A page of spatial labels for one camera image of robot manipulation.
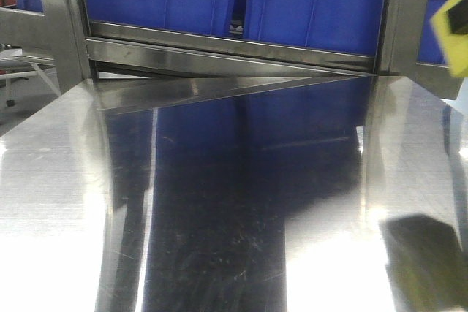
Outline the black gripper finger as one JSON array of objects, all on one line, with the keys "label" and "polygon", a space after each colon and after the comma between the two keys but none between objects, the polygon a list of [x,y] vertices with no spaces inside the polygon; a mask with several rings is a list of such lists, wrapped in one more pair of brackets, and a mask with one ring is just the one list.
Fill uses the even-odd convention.
[{"label": "black gripper finger", "polygon": [[468,32],[468,0],[460,0],[448,11],[448,23],[451,34],[467,34]]}]

